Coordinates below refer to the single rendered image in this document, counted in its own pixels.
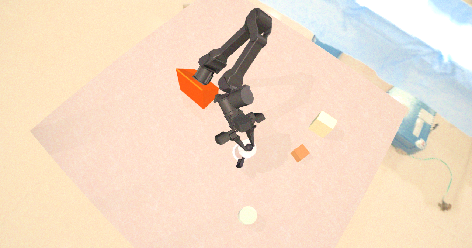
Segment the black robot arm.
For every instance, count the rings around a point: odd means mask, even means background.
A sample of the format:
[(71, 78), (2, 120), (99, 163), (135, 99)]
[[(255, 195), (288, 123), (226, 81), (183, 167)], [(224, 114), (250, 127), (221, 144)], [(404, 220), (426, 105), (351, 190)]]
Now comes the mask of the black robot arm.
[[(218, 74), (226, 67), (228, 57), (250, 39), (234, 66), (219, 78), (219, 89), (226, 93), (215, 95), (214, 103), (219, 103), (223, 114), (253, 103), (254, 96), (250, 86), (242, 85), (243, 76), (261, 49), (266, 46), (268, 36), (272, 30), (273, 19), (260, 8), (252, 9), (246, 16), (245, 21), (244, 26), (225, 44), (199, 58), (199, 68), (192, 76), (203, 85), (209, 84), (214, 77), (214, 73)], [(262, 33), (263, 35), (261, 35)], [(252, 129), (252, 124), (256, 121), (253, 112), (244, 114), (242, 110), (239, 111), (237, 116), (231, 114), (230, 117), (232, 128), (236, 128), (239, 132)]]

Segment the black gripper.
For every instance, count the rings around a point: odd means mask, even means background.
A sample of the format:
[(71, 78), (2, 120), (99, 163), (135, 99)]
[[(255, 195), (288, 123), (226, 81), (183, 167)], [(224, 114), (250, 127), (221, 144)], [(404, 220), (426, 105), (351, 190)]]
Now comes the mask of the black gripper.
[[(239, 114), (239, 111), (241, 111), (241, 110), (239, 108), (236, 108), (235, 110), (224, 114), (224, 117), (226, 118), (227, 122), (229, 123), (229, 127), (231, 128), (231, 130), (228, 131), (228, 132), (224, 132), (224, 131), (220, 132), (218, 135), (216, 135), (214, 137), (214, 139), (215, 139), (216, 143), (220, 144), (220, 145), (223, 145), (223, 144), (225, 144), (226, 142), (228, 142), (230, 140), (235, 141), (243, 150), (247, 151), (245, 145), (243, 144), (243, 142), (240, 139), (240, 136), (238, 136), (236, 134), (236, 132), (238, 132), (238, 130), (236, 130), (236, 128), (233, 129), (232, 126), (231, 126), (231, 123), (230, 123), (231, 114), (234, 114), (234, 116), (237, 116)], [(264, 117), (263, 113), (254, 113), (254, 114), (255, 114), (257, 123), (261, 123), (263, 120), (266, 119)], [(252, 129), (248, 129), (246, 131), (246, 135), (248, 136), (250, 143), (253, 145), (253, 147), (255, 147), (255, 144), (254, 144), (254, 129), (257, 126), (254, 125), (254, 123), (252, 124), (252, 126), (253, 126)]]

